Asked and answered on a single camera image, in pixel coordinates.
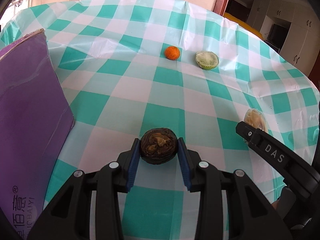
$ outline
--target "table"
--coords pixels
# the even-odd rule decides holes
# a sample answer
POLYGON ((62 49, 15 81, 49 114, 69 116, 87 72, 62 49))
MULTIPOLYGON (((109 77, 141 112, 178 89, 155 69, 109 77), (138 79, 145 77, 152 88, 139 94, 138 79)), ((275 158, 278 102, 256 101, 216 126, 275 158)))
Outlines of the table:
MULTIPOLYGON (((0 48, 44 28, 53 66, 74 113, 46 203, 77 169, 99 170, 149 129, 168 127, 218 169, 243 169, 271 202, 282 177, 235 133, 246 111, 264 113, 269 134, 312 162, 319 92, 266 43, 223 17, 181 0, 82 0, 28 8, 0 35, 0 48), (177 46, 177 61, 164 50, 177 46), (218 68, 202 70, 210 50, 218 68)), ((119 195, 126 239, 192 239, 199 194, 183 186, 177 158, 140 161, 119 195)), ((228 225, 225 212, 225 236, 228 225)))

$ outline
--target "small orange fruit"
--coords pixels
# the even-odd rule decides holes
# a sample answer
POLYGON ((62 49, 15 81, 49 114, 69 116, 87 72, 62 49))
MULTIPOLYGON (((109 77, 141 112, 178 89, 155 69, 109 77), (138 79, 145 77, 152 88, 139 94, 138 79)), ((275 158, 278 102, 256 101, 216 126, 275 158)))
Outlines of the small orange fruit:
POLYGON ((169 46, 165 49, 164 55, 167 59, 176 60, 180 57, 180 50, 176 46, 169 46))

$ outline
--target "plastic tablecloth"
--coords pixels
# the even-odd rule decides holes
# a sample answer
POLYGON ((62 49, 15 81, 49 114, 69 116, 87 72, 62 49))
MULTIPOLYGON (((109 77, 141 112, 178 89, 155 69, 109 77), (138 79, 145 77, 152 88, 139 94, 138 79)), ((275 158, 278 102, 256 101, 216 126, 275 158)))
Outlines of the plastic tablecloth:
MULTIPOLYGON (((283 178, 235 133, 251 107, 264 113, 269 134, 312 162, 318 90, 234 22, 182 0, 57 2, 18 13, 2 30, 0 48, 39 28, 76 119, 46 203, 75 170, 101 169, 156 127, 172 129, 218 169, 243 169, 272 202, 283 178), (177 61, 164 56, 170 45, 181 51, 177 61), (216 53, 219 67, 199 68, 200 50, 216 53)), ((194 237, 199 194, 186 191, 177 158, 141 160, 119 206, 126 239, 194 237)))

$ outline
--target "bolt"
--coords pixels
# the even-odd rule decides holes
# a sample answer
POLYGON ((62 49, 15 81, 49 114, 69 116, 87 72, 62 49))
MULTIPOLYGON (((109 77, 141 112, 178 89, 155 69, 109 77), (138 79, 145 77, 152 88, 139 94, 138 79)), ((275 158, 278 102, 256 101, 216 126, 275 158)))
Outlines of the bolt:
POLYGON ((243 170, 236 170, 236 175, 238 177, 243 177, 244 176, 244 171, 243 170))
POLYGON ((79 178, 79 177, 81 177, 82 175, 83 175, 83 172, 80 171, 80 170, 75 171, 75 172, 73 173, 73 176, 75 176, 76 178, 79 178))
POLYGON ((115 168, 119 167, 119 163, 117 163, 117 162, 111 162, 111 163, 109 164, 109 167, 112 168, 112 169, 115 169, 115 168))
POLYGON ((207 168, 208 166, 209 166, 209 163, 207 163, 207 162, 199 162, 199 166, 201 167, 201 168, 207 168))

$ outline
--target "television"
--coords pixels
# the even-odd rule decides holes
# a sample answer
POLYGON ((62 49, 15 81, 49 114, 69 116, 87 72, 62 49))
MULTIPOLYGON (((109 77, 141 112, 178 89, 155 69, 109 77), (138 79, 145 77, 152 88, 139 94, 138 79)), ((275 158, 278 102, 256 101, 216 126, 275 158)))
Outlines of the television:
POLYGON ((282 49, 282 46, 287 38, 289 29, 282 27, 280 25, 274 24, 270 30, 270 34, 268 36, 268 41, 277 47, 279 51, 282 49))

